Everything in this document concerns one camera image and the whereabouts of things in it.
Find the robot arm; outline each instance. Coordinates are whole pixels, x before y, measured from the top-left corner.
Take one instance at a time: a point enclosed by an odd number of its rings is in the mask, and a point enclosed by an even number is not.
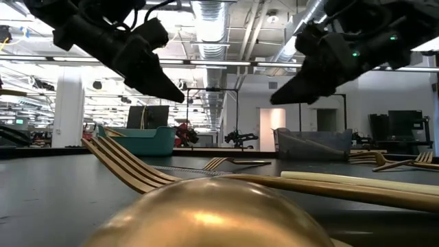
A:
[[[383,63],[407,66],[411,49],[439,36],[438,1],[328,0],[324,11],[326,20],[308,22],[297,35],[305,61],[272,104],[312,104]],[[344,33],[335,32],[335,21]]]
[[[184,101],[152,52],[167,44],[165,28],[154,18],[134,29],[145,0],[25,0],[25,5],[55,29],[54,45],[66,51],[81,47],[142,94]],[[136,20],[128,27],[123,20],[132,10]]]

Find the gold spoon bowl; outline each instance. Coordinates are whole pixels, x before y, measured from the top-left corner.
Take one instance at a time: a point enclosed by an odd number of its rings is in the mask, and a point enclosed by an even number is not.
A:
[[[228,178],[181,180],[116,214],[86,247],[333,247],[323,228],[267,187]]]

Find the workbench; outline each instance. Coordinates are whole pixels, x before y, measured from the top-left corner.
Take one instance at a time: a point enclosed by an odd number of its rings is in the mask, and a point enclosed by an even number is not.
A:
[[[142,159],[149,165],[201,169],[211,158]],[[369,165],[264,160],[272,164],[255,167],[223,163],[216,170],[271,176],[285,170],[320,172],[439,185],[435,171],[397,168],[373,173]],[[166,169],[162,172],[181,178],[206,176]],[[354,247],[439,246],[439,215],[279,192],[309,212],[331,237]],[[91,154],[0,160],[0,246],[80,246],[100,224],[139,196]]]

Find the gray storage bin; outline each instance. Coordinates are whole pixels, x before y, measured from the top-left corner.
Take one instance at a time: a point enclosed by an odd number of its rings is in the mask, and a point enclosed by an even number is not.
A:
[[[352,130],[338,132],[292,132],[279,128],[274,143],[279,158],[314,161],[345,161],[351,151]]]

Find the doorway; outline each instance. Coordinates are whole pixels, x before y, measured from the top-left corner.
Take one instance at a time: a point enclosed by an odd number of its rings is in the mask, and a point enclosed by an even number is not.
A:
[[[336,109],[317,109],[317,131],[337,131]]]
[[[285,128],[285,109],[259,109],[259,151],[275,152],[274,133],[277,128]]]

